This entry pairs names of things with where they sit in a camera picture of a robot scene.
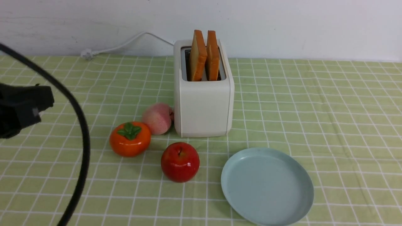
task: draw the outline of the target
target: pink peach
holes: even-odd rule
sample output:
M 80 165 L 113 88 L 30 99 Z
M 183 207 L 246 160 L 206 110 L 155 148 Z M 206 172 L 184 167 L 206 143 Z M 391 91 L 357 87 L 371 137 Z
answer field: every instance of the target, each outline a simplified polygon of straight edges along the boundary
M 173 109 L 165 103 L 153 104 L 142 114 L 142 122 L 149 127 L 153 135 L 166 133 L 173 119 Z

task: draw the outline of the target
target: green checkered tablecloth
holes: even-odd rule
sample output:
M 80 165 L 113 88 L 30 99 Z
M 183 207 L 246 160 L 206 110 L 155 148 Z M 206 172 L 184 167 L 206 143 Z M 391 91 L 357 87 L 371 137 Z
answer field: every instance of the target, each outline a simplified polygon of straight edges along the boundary
M 228 136 L 154 136 L 149 149 L 121 158 L 111 130 L 140 120 L 155 102 L 173 105 L 173 58 L 99 55 L 31 57 L 81 103 L 92 140 L 84 195 L 69 225 L 246 226 L 220 187 L 226 160 L 247 147 L 271 147 L 308 170 L 314 205 L 298 226 L 402 224 L 402 63 L 230 59 L 236 84 Z M 47 84 L 0 56 L 0 81 Z M 36 124 L 0 141 L 0 226 L 56 225 L 81 163 L 73 109 L 55 89 L 55 106 Z M 201 167 L 187 183 L 162 175 L 168 144 L 185 141 Z

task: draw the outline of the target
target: power cord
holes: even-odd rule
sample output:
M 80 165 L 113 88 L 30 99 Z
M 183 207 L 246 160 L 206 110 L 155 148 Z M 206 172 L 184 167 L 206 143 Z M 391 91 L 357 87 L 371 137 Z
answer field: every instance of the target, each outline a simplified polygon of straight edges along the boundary
M 104 50 L 97 50 L 97 51 L 92 51 L 91 49 L 84 49 L 84 50 L 81 52 L 81 57 L 82 57 L 82 58 L 85 58 L 86 60 L 92 60 L 92 59 L 94 58 L 94 56 L 96 56 L 96 55 L 98 55 L 98 54 L 100 54 L 100 53 L 105 53 L 105 52 L 110 52 L 110 51 L 113 51 L 113 50 L 120 49 L 120 48 L 122 48 L 122 47 L 124 47 L 124 46 L 130 44 L 132 41 L 136 40 L 137 38 L 139 38 L 141 35 L 144 35 L 144 34 L 152 35 L 152 36 L 154 36 L 155 38 L 157 38 L 157 39 L 159 39 L 159 40 L 162 40 L 162 41 L 164 41 L 164 42 L 166 42 L 166 43 L 168 43 L 168 44 L 170 44 L 170 45 L 174 45 L 174 43 L 171 43 L 171 42 L 169 42 L 169 41 L 166 41 L 166 39 L 163 39 L 163 38 L 161 38 L 160 36 L 157 36 L 157 35 L 155 35 L 155 34 L 153 34 L 153 33 L 151 33 L 151 32 L 143 31 L 143 32 L 140 32 L 140 33 L 134 35 L 134 36 L 133 36 L 132 38 L 130 38 L 127 42 L 125 42 L 125 43 L 123 43 L 123 44 L 121 44 L 121 45 L 119 45 L 119 46 L 113 47 L 113 48 L 104 49 Z
M 90 136 L 89 136 L 89 129 L 88 124 L 85 119 L 85 115 L 83 110 L 81 109 L 78 101 L 74 98 L 74 96 L 70 93 L 70 91 L 61 84 L 56 78 L 46 72 L 44 69 L 30 61 L 28 58 L 24 57 L 23 55 L 17 53 L 16 51 L 10 49 L 9 47 L 0 43 L 0 50 L 9 56 L 13 57 L 14 59 L 18 60 L 19 62 L 25 64 L 30 69 L 34 70 L 38 74 L 40 74 L 43 78 L 48 80 L 52 85 L 54 85 L 64 96 L 69 100 L 70 104 L 74 108 L 75 113 L 77 114 L 78 121 L 80 123 L 81 132 L 82 132 L 82 163 L 81 163 L 81 170 L 78 176 L 77 184 L 74 190 L 74 193 L 71 197 L 70 202 L 67 205 L 67 208 L 61 217 L 57 226 L 66 226 L 69 222 L 71 216 L 74 213 L 75 208 L 78 205 L 78 202 L 81 198 L 82 191 L 84 190 L 86 177 L 88 175 L 89 169 L 89 160 L 90 160 Z

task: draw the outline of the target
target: apple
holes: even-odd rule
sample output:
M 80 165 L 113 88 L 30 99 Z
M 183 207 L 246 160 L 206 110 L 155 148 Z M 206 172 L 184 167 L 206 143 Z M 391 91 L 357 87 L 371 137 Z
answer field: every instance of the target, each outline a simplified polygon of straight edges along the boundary
M 193 146 L 185 142 L 176 142 L 165 149 L 160 164 L 162 172 L 170 180 L 183 183 L 196 175 L 200 167 L 200 158 Z

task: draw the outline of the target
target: light blue plate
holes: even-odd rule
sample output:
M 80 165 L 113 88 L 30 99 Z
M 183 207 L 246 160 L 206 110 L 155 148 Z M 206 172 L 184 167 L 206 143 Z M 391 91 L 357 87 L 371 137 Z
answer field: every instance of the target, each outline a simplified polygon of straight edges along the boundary
M 246 220 L 264 226 L 286 226 L 301 220 L 314 200 L 306 170 L 290 156 L 272 148 L 248 148 L 226 162 L 223 193 Z

